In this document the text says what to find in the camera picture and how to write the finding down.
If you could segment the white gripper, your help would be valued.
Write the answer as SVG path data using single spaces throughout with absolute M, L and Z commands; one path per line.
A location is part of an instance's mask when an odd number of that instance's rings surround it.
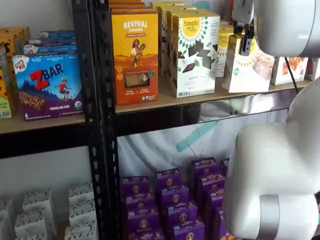
M 242 56 L 249 56 L 252 41 L 255 37 L 254 24 L 254 1 L 234 0 L 232 6 L 233 33 L 241 34 L 241 24 L 245 24 L 243 38 L 241 40 L 239 53 Z

